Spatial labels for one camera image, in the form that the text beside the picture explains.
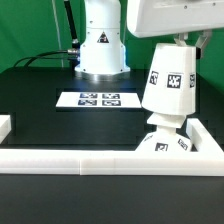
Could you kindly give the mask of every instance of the cable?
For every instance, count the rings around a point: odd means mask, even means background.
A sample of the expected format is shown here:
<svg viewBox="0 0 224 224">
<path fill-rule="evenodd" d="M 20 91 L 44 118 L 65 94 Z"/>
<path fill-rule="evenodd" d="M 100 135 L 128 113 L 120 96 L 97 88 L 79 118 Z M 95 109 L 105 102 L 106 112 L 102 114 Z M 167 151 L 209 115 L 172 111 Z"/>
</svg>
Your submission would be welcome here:
<svg viewBox="0 0 224 224">
<path fill-rule="evenodd" d="M 56 30 L 57 30 L 58 46 L 59 46 L 59 49 L 61 50 L 62 49 L 61 34 L 60 34 L 60 28 L 59 28 L 59 23 L 58 23 L 58 15 L 57 15 L 55 0 L 52 0 L 52 7 L 53 7 L 53 12 L 54 12 L 54 21 L 55 21 Z"/>
<path fill-rule="evenodd" d="M 35 61 L 35 60 L 37 60 L 37 59 L 72 60 L 72 58 L 69 58 L 69 57 L 65 57 L 65 58 L 49 58 L 49 57 L 43 57 L 43 56 L 41 56 L 41 57 L 38 57 L 38 56 L 36 56 L 36 57 L 25 57 L 25 58 L 22 58 L 22 59 L 18 60 L 18 61 L 13 65 L 13 67 L 15 68 L 20 62 L 25 61 L 25 60 L 28 60 L 28 59 L 32 59 L 33 61 Z"/>
<path fill-rule="evenodd" d="M 35 57 L 31 57 L 30 60 L 24 65 L 24 67 L 28 67 L 33 61 L 36 60 L 36 58 L 41 58 L 41 57 L 44 57 L 44 56 L 54 55 L 54 54 L 67 54 L 67 53 L 68 53 L 67 50 L 59 50 L 59 51 L 50 51 L 50 52 L 38 54 Z"/>
</svg>

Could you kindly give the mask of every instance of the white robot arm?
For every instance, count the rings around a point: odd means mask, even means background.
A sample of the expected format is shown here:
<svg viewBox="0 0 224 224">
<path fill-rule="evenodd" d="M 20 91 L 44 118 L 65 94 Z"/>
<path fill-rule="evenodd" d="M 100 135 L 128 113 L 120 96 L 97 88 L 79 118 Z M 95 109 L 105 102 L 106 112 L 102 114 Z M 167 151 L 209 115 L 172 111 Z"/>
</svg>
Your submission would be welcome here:
<svg viewBox="0 0 224 224">
<path fill-rule="evenodd" d="M 80 49 L 77 76 L 92 80 L 121 78 L 130 71 L 120 41 L 119 0 L 85 0 L 86 40 Z"/>
</svg>

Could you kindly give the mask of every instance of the white device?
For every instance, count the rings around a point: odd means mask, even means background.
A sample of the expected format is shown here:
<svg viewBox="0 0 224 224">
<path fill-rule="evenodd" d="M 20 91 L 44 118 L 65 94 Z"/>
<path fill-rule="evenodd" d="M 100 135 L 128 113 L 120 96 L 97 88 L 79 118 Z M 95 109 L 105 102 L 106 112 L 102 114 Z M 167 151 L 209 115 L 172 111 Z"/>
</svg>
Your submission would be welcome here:
<svg viewBox="0 0 224 224">
<path fill-rule="evenodd" d="M 91 80 L 126 76 L 125 46 L 120 41 L 119 0 L 85 0 L 86 40 L 80 48 L 76 75 Z"/>
<path fill-rule="evenodd" d="M 191 151 L 190 140 L 176 134 L 195 112 L 196 47 L 185 43 L 186 32 L 224 27 L 223 8 L 223 0 L 128 1 L 128 28 L 135 36 L 185 33 L 175 38 L 176 44 L 156 46 L 142 106 L 154 112 L 147 123 L 157 125 L 157 131 L 137 151 Z M 204 35 L 196 44 L 202 48 L 210 32 Z"/>
<path fill-rule="evenodd" d="M 224 0 L 128 0 L 128 29 L 137 37 L 224 27 Z"/>
</svg>

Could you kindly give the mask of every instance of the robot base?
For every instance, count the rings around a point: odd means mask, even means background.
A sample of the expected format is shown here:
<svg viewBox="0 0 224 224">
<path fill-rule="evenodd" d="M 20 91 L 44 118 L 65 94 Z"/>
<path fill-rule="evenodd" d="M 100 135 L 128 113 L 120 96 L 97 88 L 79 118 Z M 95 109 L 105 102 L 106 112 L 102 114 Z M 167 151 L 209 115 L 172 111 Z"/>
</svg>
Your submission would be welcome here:
<svg viewBox="0 0 224 224">
<path fill-rule="evenodd" d="M 128 79 L 130 77 L 130 69 L 117 74 L 92 74 L 76 70 L 75 76 L 91 81 L 117 81 L 120 79 Z"/>
</svg>

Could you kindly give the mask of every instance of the white cylindrical housing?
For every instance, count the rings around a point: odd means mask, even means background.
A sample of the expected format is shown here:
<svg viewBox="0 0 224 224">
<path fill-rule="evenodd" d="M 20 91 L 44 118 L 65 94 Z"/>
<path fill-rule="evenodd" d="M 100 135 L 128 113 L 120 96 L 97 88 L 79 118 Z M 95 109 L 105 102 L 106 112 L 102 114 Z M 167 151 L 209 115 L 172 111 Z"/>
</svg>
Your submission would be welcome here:
<svg viewBox="0 0 224 224">
<path fill-rule="evenodd" d="M 142 106 L 169 115 L 195 112 L 196 48 L 157 44 Z"/>
<path fill-rule="evenodd" d="M 85 0 L 86 40 L 80 48 L 78 72 L 114 75 L 130 71 L 120 41 L 119 0 Z"/>
</svg>

